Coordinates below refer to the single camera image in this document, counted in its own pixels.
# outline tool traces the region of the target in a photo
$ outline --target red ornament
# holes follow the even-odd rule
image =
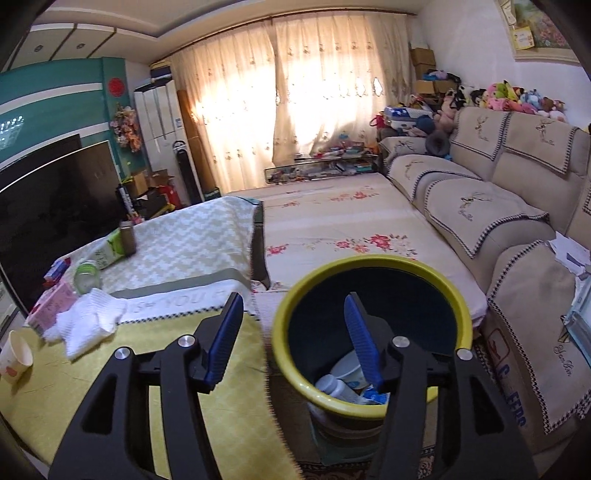
[[[120,97],[125,93],[125,84],[123,81],[117,77],[111,78],[109,80],[109,93],[114,97]]]

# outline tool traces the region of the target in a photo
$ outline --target stuffed animal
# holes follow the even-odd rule
[[[506,98],[491,98],[488,100],[488,108],[502,112],[509,111],[509,100]]]
[[[508,100],[507,105],[509,107],[509,110],[512,112],[521,112],[521,113],[525,112],[523,110],[523,105],[520,105],[519,103],[514,102],[513,100]]]
[[[433,117],[437,130],[441,130],[447,134],[452,133],[453,121],[456,117],[457,110],[452,107],[452,102],[455,96],[456,92],[454,90],[448,90],[445,99],[443,100],[441,110],[439,110]]]
[[[558,120],[559,122],[567,123],[565,114],[559,110],[551,110],[550,118],[552,120]]]
[[[538,113],[538,111],[535,109],[535,107],[530,104],[530,103],[522,103],[521,104],[521,108],[523,110],[523,113],[528,113],[530,115],[535,115],[536,113]]]
[[[495,98],[507,98],[509,96],[509,89],[504,83],[496,84]]]
[[[533,105],[536,110],[542,110],[540,105],[540,94],[538,93],[538,90],[530,90],[529,92],[525,92],[523,95],[521,95],[521,103],[525,102]]]
[[[559,112],[564,113],[564,109],[565,109],[565,104],[563,101],[561,100],[555,100],[554,101],[554,108],[552,110],[558,110]]]
[[[513,90],[513,87],[511,86],[511,84],[509,82],[507,82],[506,80],[503,83],[505,84],[505,87],[507,88],[507,98],[511,102],[517,102],[519,100],[519,97],[515,93],[515,90]]]
[[[478,90],[472,90],[470,94],[470,100],[472,100],[472,105],[480,106],[480,101],[482,100],[482,95],[486,92],[485,88],[480,88]]]
[[[457,109],[460,109],[466,105],[470,105],[470,102],[472,101],[472,99],[470,98],[470,94],[472,93],[473,89],[473,87],[460,85],[457,89],[456,96],[453,99],[452,106],[456,107]]]
[[[482,98],[480,99],[480,108],[488,108],[488,100],[491,98],[491,94],[488,93],[488,90],[485,90],[482,94]]]
[[[543,110],[546,113],[550,113],[554,108],[554,101],[551,98],[544,97],[540,101],[540,110]]]
[[[517,96],[517,101],[521,103],[521,95],[525,93],[525,89],[522,87],[513,87],[513,90],[515,92],[515,95]]]

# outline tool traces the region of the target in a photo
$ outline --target metal screw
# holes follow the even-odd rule
[[[410,345],[410,340],[406,337],[394,337],[392,339],[392,343],[394,344],[394,346],[397,346],[398,348],[406,348]]]
[[[188,348],[195,344],[195,337],[193,335],[183,335],[178,339],[178,344],[183,348]]]
[[[117,360],[125,360],[127,357],[130,356],[130,354],[131,354],[131,351],[126,346],[123,346],[123,347],[115,350],[115,358]]]
[[[466,348],[460,348],[456,352],[456,355],[460,360],[464,360],[465,362],[472,360],[472,358],[474,357],[474,355],[472,355],[472,352]]]

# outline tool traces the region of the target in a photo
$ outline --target sofa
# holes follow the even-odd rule
[[[542,474],[591,406],[591,368],[561,321],[575,277],[547,243],[559,232],[591,249],[590,136],[542,116],[476,107],[455,122],[453,161],[405,154],[424,153],[424,144],[386,138],[385,174],[486,293],[485,353]]]

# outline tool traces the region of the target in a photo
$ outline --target picture frame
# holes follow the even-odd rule
[[[493,0],[509,35],[515,60],[553,61],[580,65],[579,59],[568,46],[562,33],[550,17],[538,9],[531,0]],[[529,28],[535,47],[520,50],[514,40],[516,31],[523,34]]]

